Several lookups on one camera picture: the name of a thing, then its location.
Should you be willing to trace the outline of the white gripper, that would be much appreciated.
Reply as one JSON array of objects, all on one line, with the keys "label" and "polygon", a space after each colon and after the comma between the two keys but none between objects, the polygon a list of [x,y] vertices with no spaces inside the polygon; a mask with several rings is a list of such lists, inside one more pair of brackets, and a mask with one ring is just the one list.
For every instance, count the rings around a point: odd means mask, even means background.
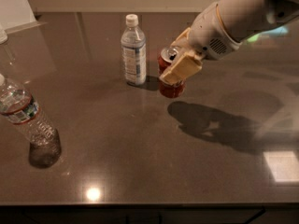
[{"label": "white gripper", "polygon": [[169,66],[170,76],[185,80],[202,69],[204,56],[207,60],[219,60],[236,51],[241,46],[226,31],[217,3],[213,3],[200,13],[172,43],[171,47],[194,50],[179,50]]}]

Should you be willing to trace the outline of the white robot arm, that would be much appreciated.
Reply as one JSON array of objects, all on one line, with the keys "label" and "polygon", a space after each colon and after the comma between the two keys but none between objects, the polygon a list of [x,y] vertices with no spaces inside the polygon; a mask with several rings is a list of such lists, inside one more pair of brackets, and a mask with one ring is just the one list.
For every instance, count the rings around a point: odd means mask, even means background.
[{"label": "white robot arm", "polygon": [[299,0],[220,0],[202,11],[172,46],[178,55],[160,75],[174,85],[202,69],[204,60],[219,60],[247,38],[298,19]]}]

